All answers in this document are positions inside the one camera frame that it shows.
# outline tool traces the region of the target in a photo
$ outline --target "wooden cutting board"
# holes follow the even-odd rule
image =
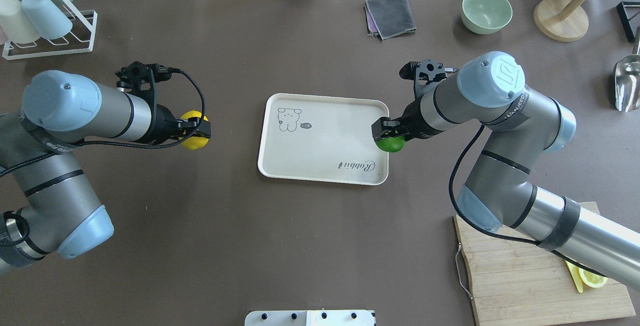
[[[599,214],[596,203],[580,204]],[[627,287],[609,279],[604,287],[576,291],[565,261],[530,244],[492,238],[459,216],[476,326],[549,326],[636,315]],[[503,226],[500,234],[522,237]]]

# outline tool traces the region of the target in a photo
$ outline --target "light blue joint cap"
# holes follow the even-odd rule
[[[558,151],[573,139],[573,136],[576,134],[576,116],[571,112],[571,110],[563,107],[560,103],[558,103],[555,99],[551,98],[555,101],[555,104],[558,106],[558,110],[560,110],[560,129],[558,130],[558,135],[555,137],[555,140],[548,148],[544,149],[546,153],[552,153],[553,151]]]
[[[462,186],[456,202],[462,214],[481,228],[495,233],[502,226],[502,222],[466,185]]]
[[[112,237],[113,228],[112,220],[102,205],[71,232],[58,247],[57,253],[66,259],[82,255]]]
[[[29,120],[47,130],[69,132],[96,117],[103,101],[100,88],[82,75],[58,70],[39,73],[22,96]]]
[[[489,51],[457,72],[462,96],[481,107],[509,105],[524,91],[524,71],[515,58],[502,51]]]

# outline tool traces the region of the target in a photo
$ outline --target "green lime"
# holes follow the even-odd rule
[[[387,153],[395,153],[396,151],[402,150],[402,148],[405,146],[405,137],[387,137],[386,139],[375,142],[375,144],[382,151],[386,151]]]

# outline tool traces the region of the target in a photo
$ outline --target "mint green bowl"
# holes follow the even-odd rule
[[[476,34],[492,34],[512,20],[509,0],[462,0],[462,22]]]

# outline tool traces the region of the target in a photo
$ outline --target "bear drawing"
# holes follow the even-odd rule
[[[302,110],[299,108],[278,108],[278,123],[282,132],[294,132],[298,127],[298,120]]]

